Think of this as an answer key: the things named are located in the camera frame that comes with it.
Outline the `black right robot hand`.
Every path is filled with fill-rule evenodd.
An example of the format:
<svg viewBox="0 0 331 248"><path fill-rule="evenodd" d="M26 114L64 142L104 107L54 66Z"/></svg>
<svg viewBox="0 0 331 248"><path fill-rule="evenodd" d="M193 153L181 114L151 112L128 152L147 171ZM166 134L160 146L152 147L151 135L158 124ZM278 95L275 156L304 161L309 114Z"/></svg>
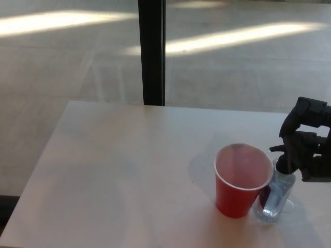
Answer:
<svg viewBox="0 0 331 248"><path fill-rule="evenodd" d="M330 128L327 102L299 97L279 132L288 156L289 169L300 170L303 182L330 182L330 133L327 137L298 129Z"/></svg>

